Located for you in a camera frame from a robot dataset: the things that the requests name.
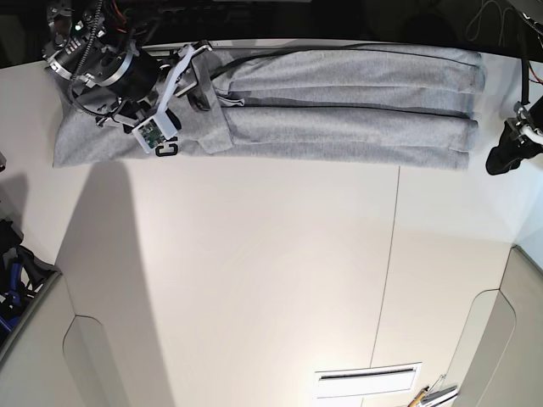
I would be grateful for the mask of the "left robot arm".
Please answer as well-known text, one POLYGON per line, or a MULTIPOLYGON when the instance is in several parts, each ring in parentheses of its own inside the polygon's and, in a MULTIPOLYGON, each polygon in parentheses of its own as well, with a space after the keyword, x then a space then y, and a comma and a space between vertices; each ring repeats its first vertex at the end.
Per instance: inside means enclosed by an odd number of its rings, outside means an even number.
POLYGON ((506 174, 519 168, 526 159, 542 154, 542 100, 529 100, 529 83, 542 84, 533 62, 542 58, 542 2, 511 1, 518 15, 517 39, 520 46, 521 98, 515 103, 514 116, 504 121, 496 146, 488 155, 486 171, 491 176, 506 174))

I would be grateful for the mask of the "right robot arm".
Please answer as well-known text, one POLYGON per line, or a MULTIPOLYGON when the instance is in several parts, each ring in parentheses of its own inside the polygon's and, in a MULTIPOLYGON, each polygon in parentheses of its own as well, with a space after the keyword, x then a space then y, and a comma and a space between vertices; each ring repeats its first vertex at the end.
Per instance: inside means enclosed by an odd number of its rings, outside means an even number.
POLYGON ((160 119, 180 130, 169 103, 187 97, 195 109, 208 111, 192 65, 176 74, 186 55, 181 48, 158 59, 145 46, 165 22, 148 4, 122 8, 116 1, 52 1, 47 7, 49 43, 43 58, 60 79, 71 107, 94 118, 99 127, 125 133, 160 119))

